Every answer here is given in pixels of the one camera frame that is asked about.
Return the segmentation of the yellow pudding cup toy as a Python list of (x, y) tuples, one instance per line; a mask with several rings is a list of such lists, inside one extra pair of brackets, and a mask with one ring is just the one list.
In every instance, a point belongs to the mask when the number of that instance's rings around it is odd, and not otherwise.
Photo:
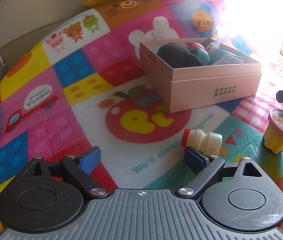
[(263, 140), (264, 146), (274, 154), (283, 151), (283, 110), (274, 108), (270, 111)]

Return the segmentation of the pink cardboard box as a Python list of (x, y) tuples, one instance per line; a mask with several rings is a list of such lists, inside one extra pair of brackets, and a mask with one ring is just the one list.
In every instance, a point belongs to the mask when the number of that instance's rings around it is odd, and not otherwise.
[(262, 65), (248, 55), (221, 44), (220, 48), (242, 57), (242, 64), (171, 68), (158, 55), (171, 40), (140, 42), (140, 60), (150, 85), (160, 94), (169, 112), (175, 113), (255, 95)]

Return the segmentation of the colourful cartoon play mat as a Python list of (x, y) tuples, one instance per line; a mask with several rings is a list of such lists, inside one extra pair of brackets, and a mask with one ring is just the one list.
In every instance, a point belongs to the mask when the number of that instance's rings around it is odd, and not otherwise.
[(107, 189), (176, 189), (193, 176), (180, 145), (185, 128), (220, 132), (222, 156), (253, 157), (283, 191), (283, 153), (261, 141), (283, 90), (275, 66), (254, 96), (237, 94), (251, 80), (205, 81), (189, 94), (218, 103), (172, 114), (141, 68), (142, 41), (220, 34), (224, 11), (222, 0), (127, 0), (89, 9), (38, 42), (0, 82), (0, 192), (38, 155), (58, 161), (93, 146), (101, 163), (92, 175)]

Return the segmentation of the blue white plastic bag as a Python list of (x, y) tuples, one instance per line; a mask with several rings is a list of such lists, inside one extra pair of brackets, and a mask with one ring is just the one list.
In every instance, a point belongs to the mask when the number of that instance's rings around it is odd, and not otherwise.
[(210, 64), (243, 64), (243, 60), (240, 56), (237, 56), (225, 50), (218, 49), (210, 56)]

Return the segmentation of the pink teal toy figure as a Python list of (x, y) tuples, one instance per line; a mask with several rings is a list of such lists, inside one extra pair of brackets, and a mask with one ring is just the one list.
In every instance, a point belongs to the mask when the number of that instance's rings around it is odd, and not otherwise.
[(194, 55), (196, 55), (204, 66), (208, 66), (210, 64), (210, 56), (206, 49), (200, 43), (186, 42), (186, 45), (188, 50)]

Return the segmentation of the black plush cat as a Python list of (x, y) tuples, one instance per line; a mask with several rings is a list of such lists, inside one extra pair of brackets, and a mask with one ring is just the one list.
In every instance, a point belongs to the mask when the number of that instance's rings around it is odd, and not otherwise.
[(159, 48), (157, 55), (171, 68), (203, 66), (197, 55), (180, 44), (168, 43)]

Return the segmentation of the small white red bottle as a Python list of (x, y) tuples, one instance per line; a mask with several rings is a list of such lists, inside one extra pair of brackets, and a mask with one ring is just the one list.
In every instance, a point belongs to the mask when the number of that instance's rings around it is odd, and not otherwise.
[(181, 139), (181, 146), (192, 147), (204, 155), (219, 155), (223, 137), (218, 133), (205, 133), (202, 129), (185, 129)]

